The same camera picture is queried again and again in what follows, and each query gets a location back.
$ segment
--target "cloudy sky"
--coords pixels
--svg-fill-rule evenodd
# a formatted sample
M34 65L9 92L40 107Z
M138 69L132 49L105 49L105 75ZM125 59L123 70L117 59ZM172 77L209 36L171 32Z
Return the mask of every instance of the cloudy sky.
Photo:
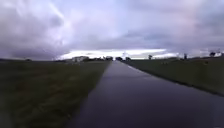
M223 0L0 0L0 57L195 56L223 48Z

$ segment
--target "road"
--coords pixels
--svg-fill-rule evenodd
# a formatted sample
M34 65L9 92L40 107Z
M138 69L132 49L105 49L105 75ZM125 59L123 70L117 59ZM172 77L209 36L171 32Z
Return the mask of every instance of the road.
M68 128L224 128L224 99L114 61Z

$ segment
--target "grass verge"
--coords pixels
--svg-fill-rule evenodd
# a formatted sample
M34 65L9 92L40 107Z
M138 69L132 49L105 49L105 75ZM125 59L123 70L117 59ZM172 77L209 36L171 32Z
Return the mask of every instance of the grass verge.
M15 128L63 128L109 62L0 64Z
M123 61L135 68L179 84L224 96L224 59Z

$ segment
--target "building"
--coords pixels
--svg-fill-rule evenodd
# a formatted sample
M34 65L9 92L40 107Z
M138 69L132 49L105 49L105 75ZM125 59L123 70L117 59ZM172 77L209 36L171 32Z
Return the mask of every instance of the building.
M88 56L77 56L77 57L73 57L72 61L73 62L82 62L84 60L88 60L89 57Z

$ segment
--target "house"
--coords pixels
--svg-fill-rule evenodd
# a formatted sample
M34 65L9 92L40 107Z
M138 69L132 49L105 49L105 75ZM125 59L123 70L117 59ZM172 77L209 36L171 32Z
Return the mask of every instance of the house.
M77 56L77 57L73 57L72 61L73 62L82 62L84 60L88 60L89 57L88 56Z

